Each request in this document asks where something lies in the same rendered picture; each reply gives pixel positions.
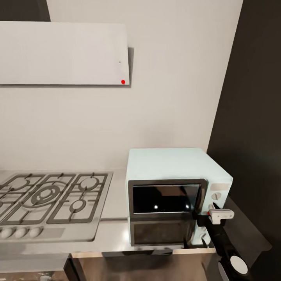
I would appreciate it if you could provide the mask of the microwave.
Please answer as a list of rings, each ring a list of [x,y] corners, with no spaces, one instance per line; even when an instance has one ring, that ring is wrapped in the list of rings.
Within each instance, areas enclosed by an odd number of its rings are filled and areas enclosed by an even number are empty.
[[[126,203],[129,217],[209,215],[223,209],[232,176],[201,148],[129,150]]]

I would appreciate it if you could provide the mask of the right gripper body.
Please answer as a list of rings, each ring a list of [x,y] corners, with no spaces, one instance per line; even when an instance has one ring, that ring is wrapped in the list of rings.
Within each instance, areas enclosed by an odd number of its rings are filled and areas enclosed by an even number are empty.
[[[220,224],[212,224],[209,219],[209,215],[198,215],[197,216],[197,225],[198,227],[206,227],[210,238],[213,239],[217,235],[227,235],[223,226],[225,226],[226,219],[221,219]]]

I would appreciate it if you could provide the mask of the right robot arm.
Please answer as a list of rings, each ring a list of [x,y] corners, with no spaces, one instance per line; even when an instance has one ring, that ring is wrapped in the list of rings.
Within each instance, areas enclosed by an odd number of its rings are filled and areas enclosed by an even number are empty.
[[[213,205],[215,209],[210,209],[209,215],[199,215],[192,203],[190,206],[192,217],[197,220],[198,227],[206,227],[217,254],[222,256],[221,261],[218,262],[218,267],[223,280],[254,281],[249,267],[235,249],[223,228],[226,219],[232,219],[234,212],[230,209],[220,209],[214,202]]]

